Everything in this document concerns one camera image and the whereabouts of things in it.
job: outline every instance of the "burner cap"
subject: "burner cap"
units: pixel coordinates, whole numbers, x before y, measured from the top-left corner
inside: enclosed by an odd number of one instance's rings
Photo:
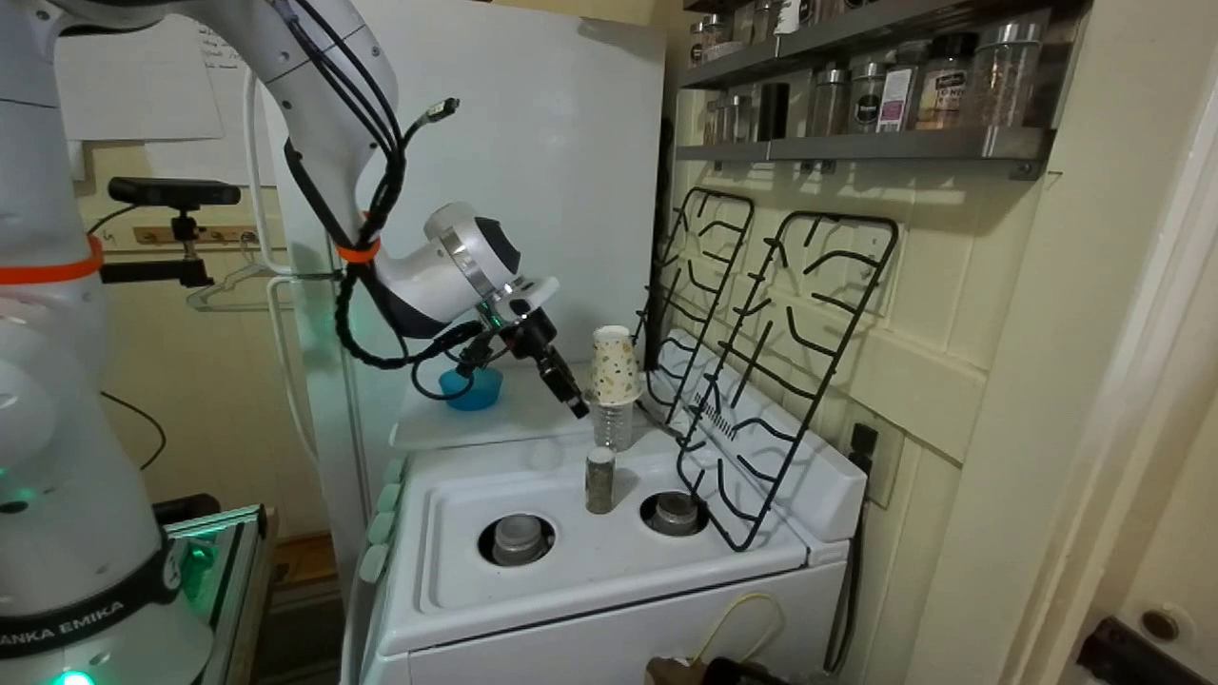
[[[508,515],[479,533],[479,550],[493,568],[525,568],[555,548],[555,524],[534,515]]]
[[[638,516],[662,538],[692,538],[706,524],[706,506],[688,490],[659,490],[643,500]]]

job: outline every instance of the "glass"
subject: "glass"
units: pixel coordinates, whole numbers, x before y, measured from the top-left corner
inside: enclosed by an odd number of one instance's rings
[[[742,9],[742,14],[751,14],[747,23],[751,23],[751,35],[747,35],[747,43],[767,43],[773,39],[773,28],[776,28],[776,0],[751,0],[747,9]]]
[[[955,131],[968,123],[969,65],[976,35],[955,30],[930,43],[916,99],[916,131]]]
[[[747,90],[727,99],[727,139],[757,139],[757,104]]]
[[[845,10],[845,0],[806,0],[806,23],[828,23]]]
[[[710,28],[706,20],[688,23],[688,60],[702,60],[710,44]]]
[[[789,136],[806,136],[810,75],[815,75],[815,71],[795,71],[795,75],[789,75],[789,82],[791,82],[791,99],[789,99]]]
[[[874,132],[879,95],[884,95],[884,60],[862,60],[856,70],[852,86],[850,86],[850,131],[852,132]]]
[[[617,453],[631,450],[635,444],[635,429],[638,429],[635,402],[626,402],[626,408],[595,402],[595,441],[601,450],[617,450]]]
[[[913,127],[921,90],[921,44],[907,43],[903,48],[884,53],[884,90],[874,132],[899,132]]]
[[[701,139],[702,146],[718,146],[723,139],[723,99],[706,95],[702,109],[701,109]]]
[[[791,104],[791,82],[784,80],[762,82],[757,139],[789,136],[789,104]]]
[[[827,65],[810,86],[806,136],[834,136],[839,131],[845,131],[845,70]]]
[[[976,58],[976,118],[980,127],[1025,127],[1034,90],[1040,23],[999,23]]]

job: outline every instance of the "white stove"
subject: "white stove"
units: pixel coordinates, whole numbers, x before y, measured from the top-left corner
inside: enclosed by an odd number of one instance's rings
[[[767,632],[757,661],[789,681],[818,675],[861,506],[861,473],[839,453],[806,450],[766,538],[735,550],[714,524],[654,529],[654,493],[686,493],[668,435],[648,429],[621,453],[617,501],[588,515],[588,425],[540,412],[530,369],[507,384],[508,402],[483,415],[491,429],[433,408],[427,441],[406,441],[420,415],[395,435],[406,458],[370,524],[350,681],[625,685],[643,681],[648,660],[747,660]],[[507,516],[540,529],[525,563],[493,557]]]

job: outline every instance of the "wall outlet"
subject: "wall outlet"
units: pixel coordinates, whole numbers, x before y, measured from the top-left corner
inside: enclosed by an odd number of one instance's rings
[[[839,453],[850,453],[852,425],[862,422],[874,429],[874,453],[872,453],[872,476],[869,476],[869,501],[888,511],[895,488],[899,488],[899,465],[907,450],[907,435],[888,422],[884,415],[869,412],[862,402],[850,402],[839,419]]]

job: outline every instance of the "white refrigerator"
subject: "white refrigerator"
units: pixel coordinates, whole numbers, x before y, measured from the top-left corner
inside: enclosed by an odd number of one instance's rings
[[[459,99],[456,118],[416,136],[385,250],[420,246],[423,222],[446,200],[497,216],[520,250],[520,269],[560,279],[546,317],[567,361],[587,361],[588,330],[631,323],[643,306],[662,35],[459,0],[359,0],[359,9],[395,70],[404,123],[446,95]],[[269,113],[269,139],[282,139],[277,113]],[[296,268],[326,268],[322,227],[282,158],[275,172]],[[420,408],[427,398],[406,373],[364,369],[337,351],[326,280],[303,280],[293,292],[303,412],[337,571],[350,577],[385,465],[416,439],[437,441],[437,435],[431,422],[409,422],[431,408]],[[359,312],[359,330],[392,354],[376,317]],[[497,439],[474,415],[465,419],[465,441],[479,429],[488,441]]]

